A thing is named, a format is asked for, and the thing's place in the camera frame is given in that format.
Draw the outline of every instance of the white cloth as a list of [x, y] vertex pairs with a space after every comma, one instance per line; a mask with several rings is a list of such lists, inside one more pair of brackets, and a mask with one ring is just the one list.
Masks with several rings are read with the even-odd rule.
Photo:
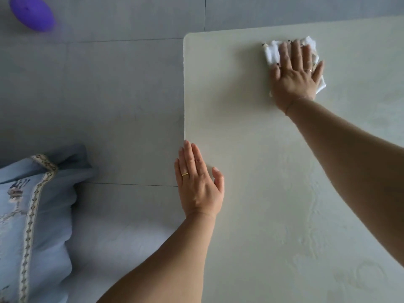
[[[262, 47], [264, 48], [265, 52], [265, 58], [267, 59], [268, 65], [273, 65], [276, 63], [280, 62], [280, 55], [279, 55], [279, 45], [282, 43], [282, 41], [276, 41], [273, 40], [271, 41], [270, 44], [263, 44]], [[302, 45], [310, 45], [311, 47], [311, 59], [313, 60], [313, 68], [316, 68], [316, 65], [318, 64], [318, 61], [320, 60], [320, 57], [317, 54], [316, 50], [316, 41], [311, 39], [310, 36], [307, 36], [306, 38], [303, 38], [300, 40], [300, 43]], [[291, 42], [288, 43], [288, 50], [289, 50], [289, 55], [290, 55], [290, 49], [291, 49]], [[318, 85], [317, 92], [319, 93], [321, 89], [326, 87], [326, 82], [324, 81], [324, 77], [321, 76], [320, 84]]]

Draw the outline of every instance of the bracelet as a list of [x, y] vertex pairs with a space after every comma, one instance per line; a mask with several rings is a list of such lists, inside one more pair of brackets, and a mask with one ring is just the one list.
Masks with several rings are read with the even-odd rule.
[[288, 110], [289, 110], [289, 108], [293, 105], [293, 103], [295, 103], [295, 102], [296, 102], [297, 100], [299, 100], [299, 99], [306, 99], [306, 100], [309, 100], [309, 98], [306, 97], [306, 96], [300, 96], [300, 97], [296, 98], [295, 100], [293, 100], [292, 102], [290, 102], [289, 106], [286, 108], [286, 110], [285, 110], [285, 116], [287, 116]]

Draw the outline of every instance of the white table surface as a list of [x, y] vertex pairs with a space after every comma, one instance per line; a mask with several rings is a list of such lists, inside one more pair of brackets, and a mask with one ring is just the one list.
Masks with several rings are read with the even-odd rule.
[[185, 137], [226, 178], [203, 302], [402, 302], [404, 269], [268, 98], [261, 43], [310, 35], [326, 60], [317, 101], [404, 145], [403, 26], [397, 16], [185, 37]]

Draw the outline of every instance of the person's left hand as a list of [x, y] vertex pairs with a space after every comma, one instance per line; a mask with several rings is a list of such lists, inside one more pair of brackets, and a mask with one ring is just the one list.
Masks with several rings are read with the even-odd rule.
[[185, 216], [202, 213], [216, 218], [225, 194], [225, 178], [222, 173], [213, 167], [213, 182], [198, 147], [188, 140], [179, 149], [174, 169]]

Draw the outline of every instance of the fabric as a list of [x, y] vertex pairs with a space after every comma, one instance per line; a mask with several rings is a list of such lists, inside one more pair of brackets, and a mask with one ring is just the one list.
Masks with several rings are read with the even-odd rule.
[[[265, 52], [265, 58], [267, 59], [267, 63], [269, 66], [279, 63], [280, 62], [280, 55], [279, 55], [279, 45], [282, 43], [282, 41], [271, 41], [270, 44], [264, 43], [262, 46], [264, 48]], [[311, 39], [310, 36], [307, 36], [306, 38], [303, 38], [300, 40], [300, 43], [302, 45], [310, 45], [311, 47], [311, 58], [313, 60], [313, 71], [316, 68], [316, 65], [318, 64], [318, 61], [320, 60], [319, 55], [317, 54], [317, 49], [316, 49], [316, 42]], [[289, 50], [289, 55], [290, 55], [290, 49], [291, 45], [290, 42], [288, 44], [288, 50]], [[319, 93], [323, 88], [325, 88], [326, 82], [324, 81], [324, 77], [321, 76], [320, 84], [318, 85], [317, 92]]]
[[67, 301], [60, 283], [72, 270], [73, 185], [93, 175], [82, 145], [0, 169], [0, 302]]

